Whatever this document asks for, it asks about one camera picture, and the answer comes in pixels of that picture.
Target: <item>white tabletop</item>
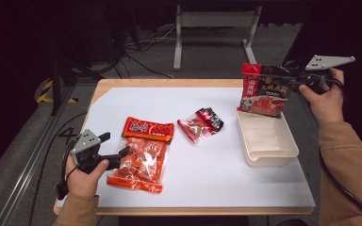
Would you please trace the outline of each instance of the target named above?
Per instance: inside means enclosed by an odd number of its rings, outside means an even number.
[[[97,136],[111,133],[111,139],[101,145],[101,155],[118,150],[127,117],[175,125],[161,180],[163,191],[152,194],[108,186],[104,174],[97,191],[99,207],[124,215],[149,214],[150,208],[161,209],[164,215],[172,208],[209,209],[214,214],[216,208],[311,210],[315,203],[297,158],[273,168],[252,168],[246,163],[237,125],[241,92],[242,88],[113,88],[99,98],[90,107],[84,128]],[[202,107],[211,107],[224,127],[193,144],[176,121]]]

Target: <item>person's left hand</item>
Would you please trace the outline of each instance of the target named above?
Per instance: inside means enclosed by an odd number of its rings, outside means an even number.
[[[94,197],[98,188],[99,178],[104,174],[108,166],[108,160],[103,160],[96,168],[87,174],[80,169],[75,169],[66,179],[69,193],[82,197]],[[75,168],[75,162],[69,155],[67,158],[66,175]]]

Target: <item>snack package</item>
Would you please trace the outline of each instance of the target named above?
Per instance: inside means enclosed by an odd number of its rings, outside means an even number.
[[[243,92],[239,111],[281,117],[292,91],[286,69],[276,66],[245,63],[242,66]]]
[[[178,120],[178,125],[194,143],[218,133],[224,122],[209,108],[201,108],[185,120]]]
[[[130,152],[122,158],[118,169],[107,174],[107,184],[160,193],[163,190],[160,178],[173,133],[173,123],[161,124],[128,117],[120,148],[129,146]]]

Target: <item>white metal leg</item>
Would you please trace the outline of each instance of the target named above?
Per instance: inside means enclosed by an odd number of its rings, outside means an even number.
[[[257,25],[258,25],[258,19],[260,18],[260,13],[261,13],[261,7],[257,7],[255,9],[254,19],[252,20],[252,23],[250,25],[251,30],[249,32],[248,40],[243,40],[242,41],[243,47],[245,48],[246,56],[248,57],[248,61],[250,63],[256,63],[255,55],[254,55],[254,52],[252,50],[252,42],[254,40],[255,30],[256,30]]]

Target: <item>white container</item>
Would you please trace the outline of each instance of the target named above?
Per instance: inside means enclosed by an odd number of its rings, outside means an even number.
[[[284,114],[273,118],[238,112],[239,131],[246,162],[252,167],[284,166],[298,156],[299,149]]]

